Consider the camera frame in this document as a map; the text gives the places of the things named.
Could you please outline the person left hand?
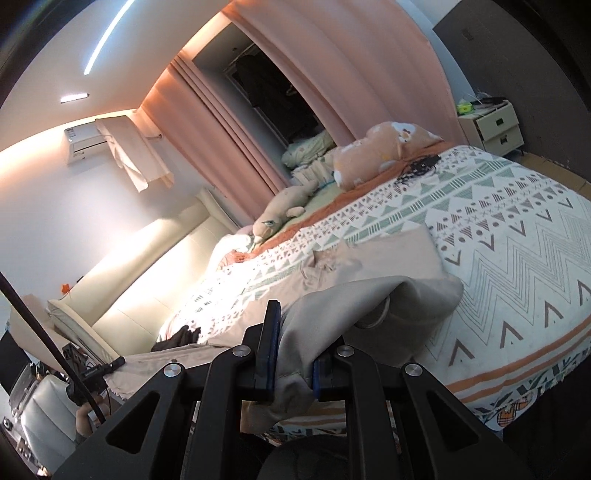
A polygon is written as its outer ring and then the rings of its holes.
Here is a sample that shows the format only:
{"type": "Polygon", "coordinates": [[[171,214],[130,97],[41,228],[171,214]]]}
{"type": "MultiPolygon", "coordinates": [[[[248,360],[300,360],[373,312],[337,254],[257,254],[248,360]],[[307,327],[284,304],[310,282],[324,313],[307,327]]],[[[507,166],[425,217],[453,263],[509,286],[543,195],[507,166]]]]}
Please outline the person left hand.
{"type": "MultiPolygon", "coordinates": [[[[108,401],[102,396],[94,397],[97,406],[100,408],[105,417],[110,416],[110,408],[108,401]]],[[[88,402],[82,404],[76,411],[76,441],[82,443],[89,438],[94,430],[100,425],[100,421],[96,416],[91,417],[93,409],[88,402]]]]}

